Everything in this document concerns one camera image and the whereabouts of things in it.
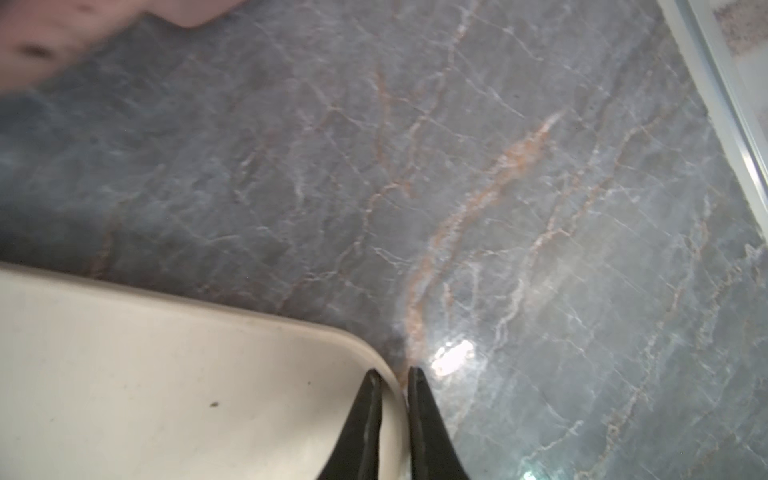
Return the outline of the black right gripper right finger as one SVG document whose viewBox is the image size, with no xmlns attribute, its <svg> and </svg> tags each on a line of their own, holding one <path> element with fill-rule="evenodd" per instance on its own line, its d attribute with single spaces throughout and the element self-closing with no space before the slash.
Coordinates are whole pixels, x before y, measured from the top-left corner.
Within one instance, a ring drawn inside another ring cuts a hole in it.
<svg viewBox="0 0 768 480">
<path fill-rule="evenodd" d="M 424 371 L 411 367 L 407 386 L 413 480 L 469 480 L 453 448 Z"/>
</svg>

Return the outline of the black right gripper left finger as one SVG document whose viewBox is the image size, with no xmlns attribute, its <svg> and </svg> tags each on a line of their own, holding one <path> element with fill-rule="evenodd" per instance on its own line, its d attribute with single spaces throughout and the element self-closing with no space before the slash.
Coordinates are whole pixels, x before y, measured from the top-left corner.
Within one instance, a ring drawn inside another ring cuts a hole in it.
<svg viewBox="0 0 768 480">
<path fill-rule="evenodd" d="M 376 480 L 382 423 L 383 379 L 368 370 L 318 480 Z"/>
</svg>

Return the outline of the beige rectangular tray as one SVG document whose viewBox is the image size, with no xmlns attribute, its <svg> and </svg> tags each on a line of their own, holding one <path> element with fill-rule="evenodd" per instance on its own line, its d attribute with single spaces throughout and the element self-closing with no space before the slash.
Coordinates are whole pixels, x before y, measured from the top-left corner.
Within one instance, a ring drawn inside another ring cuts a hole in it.
<svg viewBox="0 0 768 480">
<path fill-rule="evenodd" d="M 393 372 L 342 330 L 1 268 L 5 479 L 314 479 L 369 370 L 379 475 L 409 460 Z"/>
</svg>

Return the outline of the pink mug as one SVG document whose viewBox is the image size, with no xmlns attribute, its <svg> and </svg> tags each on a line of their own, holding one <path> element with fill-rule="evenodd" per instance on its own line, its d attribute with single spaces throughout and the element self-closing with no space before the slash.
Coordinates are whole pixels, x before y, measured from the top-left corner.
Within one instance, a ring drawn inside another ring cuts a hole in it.
<svg viewBox="0 0 768 480">
<path fill-rule="evenodd" d="M 241 0 L 18 0 L 1 3 L 1 91 L 45 80 L 145 14 L 183 28 L 203 25 Z"/>
</svg>

